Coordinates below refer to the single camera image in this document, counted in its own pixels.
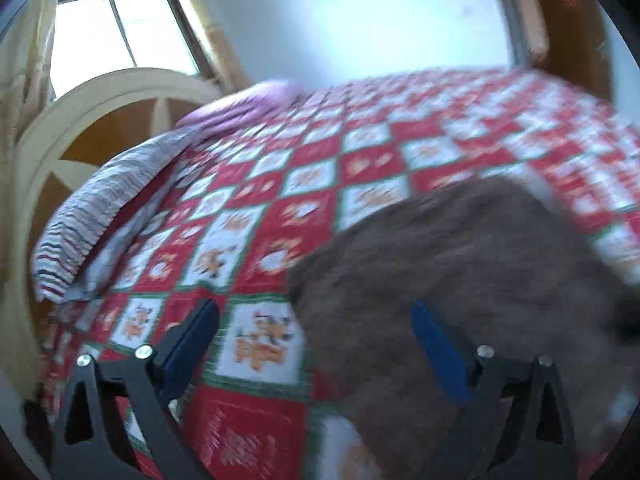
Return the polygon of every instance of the curved wooden headboard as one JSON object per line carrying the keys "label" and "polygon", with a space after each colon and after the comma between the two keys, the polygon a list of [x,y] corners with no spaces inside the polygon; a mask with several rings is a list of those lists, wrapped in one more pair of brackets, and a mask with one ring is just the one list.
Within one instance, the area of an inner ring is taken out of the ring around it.
{"label": "curved wooden headboard", "polygon": [[24,323],[37,330],[51,307],[34,300],[28,269],[55,209],[110,158],[219,97],[217,87],[197,78],[132,68],[80,85],[34,121],[17,149],[12,270],[5,290],[5,301],[13,302],[12,312],[24,314]]}

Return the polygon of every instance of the cream headboard trim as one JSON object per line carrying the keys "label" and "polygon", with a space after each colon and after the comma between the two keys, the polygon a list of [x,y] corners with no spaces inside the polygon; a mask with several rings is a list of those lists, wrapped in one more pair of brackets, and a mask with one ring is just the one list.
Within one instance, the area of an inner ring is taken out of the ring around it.
{"label": "cream headboard trim", "polygon": [[172,126],[167,99],[206,104],[220,97],[220,90],[215,86],[181,73],[157,68],[121,70],[94,78],[67,93],[45,110],[22,136],[14,175],[12,268],[0,310],[0,363],[24,396],[32,395],[34,385],[40,380],[40,351],[31,322],[26,275],[34,209],[50,173],[55,173],[70,189],[77,189],[95,169],[81,162],[61,164],[60,157],[95,121],[133,102],[156,100],[148,128],[153,135]]}

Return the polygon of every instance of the brown wooden door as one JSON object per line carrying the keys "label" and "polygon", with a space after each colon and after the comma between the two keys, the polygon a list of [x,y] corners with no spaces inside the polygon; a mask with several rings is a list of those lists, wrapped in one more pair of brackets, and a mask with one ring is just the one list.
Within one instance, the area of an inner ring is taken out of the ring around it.
{"label": "brown wooden door", "polygon": [[607,37],[596,0],[539,0],[549,39],[544,69],[611,99]]}

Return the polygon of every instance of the red and white checkered blanket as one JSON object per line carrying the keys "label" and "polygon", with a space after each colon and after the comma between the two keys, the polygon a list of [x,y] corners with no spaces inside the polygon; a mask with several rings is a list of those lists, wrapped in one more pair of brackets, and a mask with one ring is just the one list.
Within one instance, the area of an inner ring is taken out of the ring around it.
{"label": "red and white checkered blanket", "polygon": [[[55,416],[79,353],[130,354],[212,297],[221,327],[176,407],[205,466],[222,480],[351,478],[372,461],[312,367],[282,294],[287,268],[413,193],[501,173],[562,203],[635,284],[639,153],[638,131],[609,104],[538,72],[437,70],[315,92],[267,123],[183,152],[182,179],[108,291],[52,315],[46,407]],[[155,475],[124,404],[122,415]]]}

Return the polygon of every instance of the brown towel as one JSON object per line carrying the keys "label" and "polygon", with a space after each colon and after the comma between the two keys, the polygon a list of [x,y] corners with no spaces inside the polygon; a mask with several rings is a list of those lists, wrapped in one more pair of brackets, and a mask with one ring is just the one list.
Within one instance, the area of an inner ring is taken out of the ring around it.
{"label": "brown towel", "polygon": [[618,346],[610,328],[625,292],[574,227],[501,178],[387,207],[289,275],[315,361],[394,480],[415,478],[457,413],[412,333],[416,299],[477,344],[551,356],[584,448],[602,436],[607,405],[637,363],[638,349]]}

